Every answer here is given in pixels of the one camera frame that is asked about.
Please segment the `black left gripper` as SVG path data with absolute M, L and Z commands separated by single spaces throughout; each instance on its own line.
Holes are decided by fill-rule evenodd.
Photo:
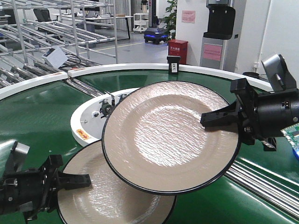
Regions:
M 5 171 L 0 179 L 0 214 L 21 212 L 24 220 L 37 219 L 39 212 L 52 212 L 58 207 L 58 189 L 89 187 L 88 174 L 68 174 L 58 171 L 63 165 L 60 154 L 49 155 L 40 168 Z

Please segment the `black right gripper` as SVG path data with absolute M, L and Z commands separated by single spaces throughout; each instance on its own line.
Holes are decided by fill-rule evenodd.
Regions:
M 239 121 L 242 142 L 253 145 L 256 140 L 264 151 L 275 151 L 281 130 L 299 121 L 299 90 L 294 78 L 271 81 L 270 92 L 258 94 L 246 78 L 233 80 L 230 91 L 237 100 L 216 111 L 203 113 L 203 127 L 228 126 Z

